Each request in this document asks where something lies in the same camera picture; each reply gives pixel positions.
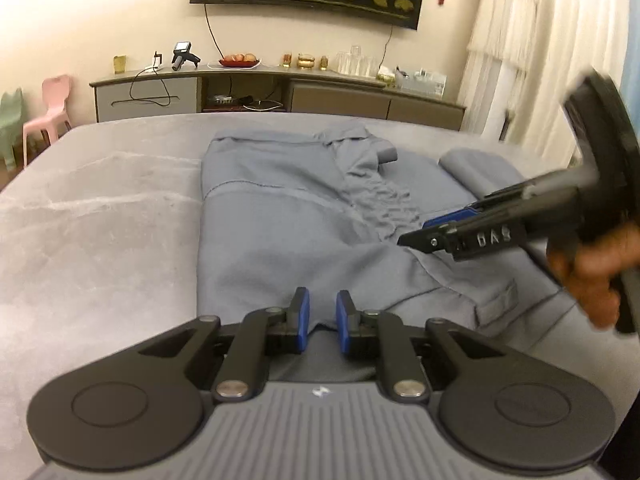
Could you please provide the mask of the person right hand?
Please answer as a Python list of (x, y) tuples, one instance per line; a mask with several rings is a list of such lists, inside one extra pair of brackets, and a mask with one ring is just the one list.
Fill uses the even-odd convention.
[(577, 300), (582, 312), (598, 330), (612, 327), (620, 317), (620, 293), (612, 279), (639, 266), (639, 225), (628, 221), (595, 242), (579, 245), (570, 257), (549, 242), (546, 256), (552, 274)]

